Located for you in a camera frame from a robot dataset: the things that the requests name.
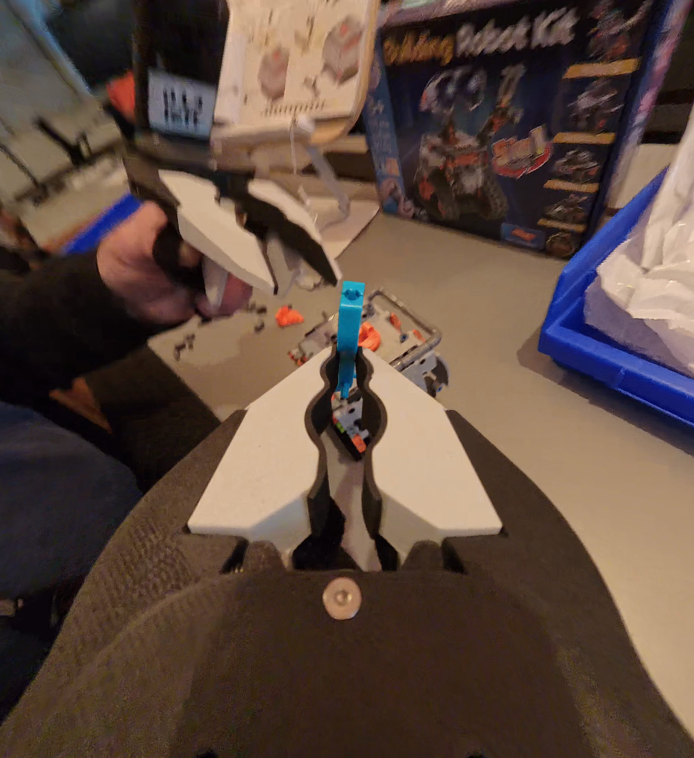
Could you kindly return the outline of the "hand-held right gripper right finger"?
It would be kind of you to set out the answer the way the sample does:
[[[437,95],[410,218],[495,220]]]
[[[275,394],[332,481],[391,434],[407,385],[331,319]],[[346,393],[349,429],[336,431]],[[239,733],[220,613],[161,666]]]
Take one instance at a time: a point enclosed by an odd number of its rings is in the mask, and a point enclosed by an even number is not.
[[[362,514],[382,570],[416,544],[499,535],[496,512],[445,407],[370,350],[355,359],[364,428]]]

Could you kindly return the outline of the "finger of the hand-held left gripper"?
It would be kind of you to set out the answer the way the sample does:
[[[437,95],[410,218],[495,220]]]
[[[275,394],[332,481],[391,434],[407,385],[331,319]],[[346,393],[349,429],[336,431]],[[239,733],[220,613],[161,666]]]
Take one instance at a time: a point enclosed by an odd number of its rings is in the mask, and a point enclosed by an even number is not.
[[[294,195],[269,179],[247,181],[247,231],[261,240],[276,237],[328,285],[339,283],[339,267],[324,250],[310,213]]]
[[[277,293],[264,244],[243,227],[232,200],[219,197],[206,178],[185,172],[159,172],[158,177],[177,202],[181,239],[203,256],[207,295],[224,294],[231,276],[266,294]]]

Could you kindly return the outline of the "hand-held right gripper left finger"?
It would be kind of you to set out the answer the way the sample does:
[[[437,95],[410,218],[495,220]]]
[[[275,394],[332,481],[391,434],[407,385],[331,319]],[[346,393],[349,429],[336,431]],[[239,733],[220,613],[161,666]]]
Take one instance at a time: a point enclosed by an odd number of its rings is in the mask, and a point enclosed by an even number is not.
[[[291,567],[322,533],[331,497],[321,437],[338,373],[336,349],[323,349],[241,412],[188,519],[192,535],[267,542]]]

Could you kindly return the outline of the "blue plastic bin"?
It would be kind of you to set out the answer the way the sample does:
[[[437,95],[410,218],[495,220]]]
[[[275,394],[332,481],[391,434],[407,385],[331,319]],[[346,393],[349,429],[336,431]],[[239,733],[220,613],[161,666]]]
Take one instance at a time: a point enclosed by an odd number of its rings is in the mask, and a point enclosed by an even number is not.
[[[131,193],[124,194],[116,203],[110,205],[82,231],[74,235],[61,249],[62,256],[77,255],[94,251],[98,245],[121,223],[130,218],[140,207],[142,201]]]

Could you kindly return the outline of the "teal plastic tool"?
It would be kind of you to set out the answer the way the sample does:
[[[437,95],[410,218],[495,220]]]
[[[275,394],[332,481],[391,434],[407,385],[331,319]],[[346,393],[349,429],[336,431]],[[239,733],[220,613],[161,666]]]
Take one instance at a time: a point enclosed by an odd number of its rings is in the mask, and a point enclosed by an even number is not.
[[[336,350],[339,371],[335,394],[348,398],[355,378],[355,359],[359,348],[359,335],[363,317],[365,284],[345,280],[339,301]]]

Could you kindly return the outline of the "cluster of small grey connectors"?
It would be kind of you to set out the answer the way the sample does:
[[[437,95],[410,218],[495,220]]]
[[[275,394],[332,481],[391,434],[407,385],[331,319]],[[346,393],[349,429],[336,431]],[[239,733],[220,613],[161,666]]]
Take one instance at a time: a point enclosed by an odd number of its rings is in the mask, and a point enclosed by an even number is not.
[[[257,318],[254,325],[254,330],[256,332],[261,331],[265,327],[264,316],[267,314],[267,312],[267,306],[257,304],[254,301],[247,303],[247,306],[239,311],[241,314],[253,315]],[[208,325],[209,323],[210,320],[208,319],[200,320],[200,322],[197,324],[197,328],[194,331],[190,331],[184,334],[181,340],[174,344],[172,348],[172,359],[175,362],[180,362],[181,357],[184,353],[194,350],[194,345],[197,339],[197,330]]]

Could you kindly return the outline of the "grey white toy robot model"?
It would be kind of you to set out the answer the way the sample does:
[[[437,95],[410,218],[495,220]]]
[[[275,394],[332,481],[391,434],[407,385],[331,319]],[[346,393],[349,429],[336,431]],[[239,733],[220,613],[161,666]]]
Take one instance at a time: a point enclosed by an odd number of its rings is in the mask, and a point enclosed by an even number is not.
[[[438,355],[442,334],[400,299],[375,289],[363,300],[362,322],[371,327],[366,348],[430,396],[449,384],[446,362]]]

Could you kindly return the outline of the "person's left forearm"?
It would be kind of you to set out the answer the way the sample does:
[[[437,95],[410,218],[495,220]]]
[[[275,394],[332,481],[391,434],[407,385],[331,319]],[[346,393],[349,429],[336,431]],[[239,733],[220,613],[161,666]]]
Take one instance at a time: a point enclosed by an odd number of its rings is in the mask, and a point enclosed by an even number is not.
[[[0,270],[0,395],[47,395],[141,348],[156,328],[132,317],[93,251],[21,276]]]

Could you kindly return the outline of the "person's left hand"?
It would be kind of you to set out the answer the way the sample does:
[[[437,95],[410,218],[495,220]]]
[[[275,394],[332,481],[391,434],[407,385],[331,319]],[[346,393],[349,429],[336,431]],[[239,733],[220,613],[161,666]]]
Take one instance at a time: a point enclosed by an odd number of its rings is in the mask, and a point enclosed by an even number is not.
[[[153,202],[146,202],[103,238],[96,251],[100,277],[131,316],[152,325],[179,325],[194,315],[220,317],[221,306],[211,306],[205,295],[183,287],[156,263],[154,244],[168,218]]]

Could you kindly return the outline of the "white stand base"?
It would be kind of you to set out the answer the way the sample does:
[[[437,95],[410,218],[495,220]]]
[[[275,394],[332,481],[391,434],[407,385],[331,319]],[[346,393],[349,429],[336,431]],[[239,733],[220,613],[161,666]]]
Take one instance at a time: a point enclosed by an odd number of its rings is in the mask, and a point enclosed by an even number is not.
[[[274,146],[270,178],[301,203],[319,230],[332,259],[364,231],[380,210],[372,160],[365,137],[339,131],[304,115],[291,125],[286,142]]]

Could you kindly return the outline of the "open instruction booklet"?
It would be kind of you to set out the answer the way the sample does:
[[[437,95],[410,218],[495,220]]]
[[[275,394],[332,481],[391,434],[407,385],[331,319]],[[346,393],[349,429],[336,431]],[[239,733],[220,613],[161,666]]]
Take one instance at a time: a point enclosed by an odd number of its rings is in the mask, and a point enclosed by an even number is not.
[[[230,11],[211,139],[329,144],[356,124],[378,1],[238,1]]]

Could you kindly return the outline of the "blue storage bin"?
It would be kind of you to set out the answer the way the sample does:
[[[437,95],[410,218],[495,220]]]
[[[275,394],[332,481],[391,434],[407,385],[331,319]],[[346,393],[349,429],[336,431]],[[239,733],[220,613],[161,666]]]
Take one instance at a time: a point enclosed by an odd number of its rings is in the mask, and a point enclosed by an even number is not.
[[[663,169],[593,234],[562,270],[538,350],[562,368],[591,377],[694,430],[694,379],[673,371],[587,325],[585,294],[598,266],[627,238],[663,183]]]

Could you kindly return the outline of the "blue robot kit box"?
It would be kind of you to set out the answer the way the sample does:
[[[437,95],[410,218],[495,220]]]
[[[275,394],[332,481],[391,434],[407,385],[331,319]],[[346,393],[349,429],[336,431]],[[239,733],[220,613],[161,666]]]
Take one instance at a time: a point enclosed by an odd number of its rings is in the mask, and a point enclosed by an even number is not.
[[[693,5],[382,5],[363,109],[382,211],[569,259],[624,181]]]

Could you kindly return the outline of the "clear plastic bags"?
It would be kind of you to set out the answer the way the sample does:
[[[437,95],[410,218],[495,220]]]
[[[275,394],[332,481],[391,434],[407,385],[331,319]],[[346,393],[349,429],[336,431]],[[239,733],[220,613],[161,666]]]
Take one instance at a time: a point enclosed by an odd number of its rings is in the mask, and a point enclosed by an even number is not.
[[[650,206],[599,265],[585,322],[694,379],[694,104]]]

